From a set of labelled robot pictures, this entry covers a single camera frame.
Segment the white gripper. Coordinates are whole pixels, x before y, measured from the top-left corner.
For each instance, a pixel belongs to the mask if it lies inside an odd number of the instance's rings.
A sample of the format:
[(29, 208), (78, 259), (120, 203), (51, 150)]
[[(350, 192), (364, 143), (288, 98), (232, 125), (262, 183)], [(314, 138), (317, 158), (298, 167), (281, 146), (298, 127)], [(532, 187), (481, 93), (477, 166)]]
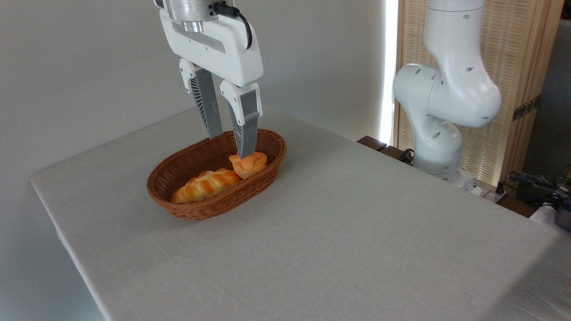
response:
[(194, 98), (209, 137), (223, 134), (213, 73), (224, 79), (220, 89), (230, 110), (239, 158), (253, 154), (258, 118), (263, 115), (255, 82), (264, 73), (254, 28), (250, 28), (252, 44), (247, 49), (247, 31), (239, 18), (220, 16), (205, 21), (203, 32), (194, 33), (171, 20), (166, 10), (161, 9), (159, 16), (170, 48), (181, 57), (179, 69), (185, 89)]

